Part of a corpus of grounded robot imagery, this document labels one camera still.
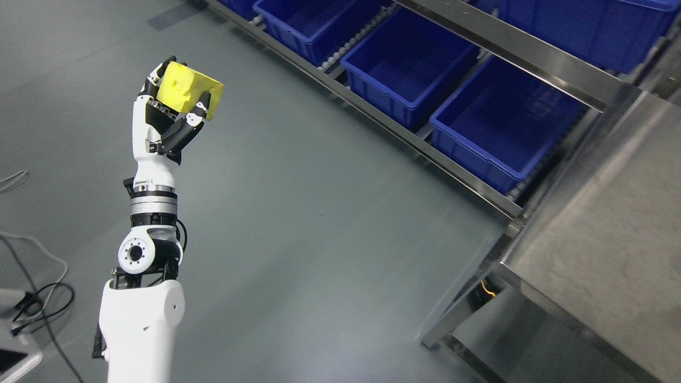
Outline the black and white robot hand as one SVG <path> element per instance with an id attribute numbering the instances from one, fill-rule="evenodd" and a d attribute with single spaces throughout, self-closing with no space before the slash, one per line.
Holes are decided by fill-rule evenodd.
<path id="1" fill-rule="evenodd" d="M 212 101 L 209 91 L 202 92 L 187 113 L 175 111 L 158 100 L 168 65 L 176 60 L 172 55 L 158 64 L 147 75 L 133 103 L 132 148 L 138 167 L 129 188 L 134 192 L 174 191 L 173 173 L 181 164 L 181 151 L 206 123 Z"/>

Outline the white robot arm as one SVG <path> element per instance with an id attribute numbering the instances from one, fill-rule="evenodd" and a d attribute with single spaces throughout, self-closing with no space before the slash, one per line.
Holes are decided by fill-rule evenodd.
<path id="1" fill-rule="evenodd" d="M 185 314 L 178 281 L 187 229 L 168 185 L 122 182 L 130 230 L 105 282 L 92 357 L 107 362 L 108 382 L 168 382 L 177 329 Z"/>

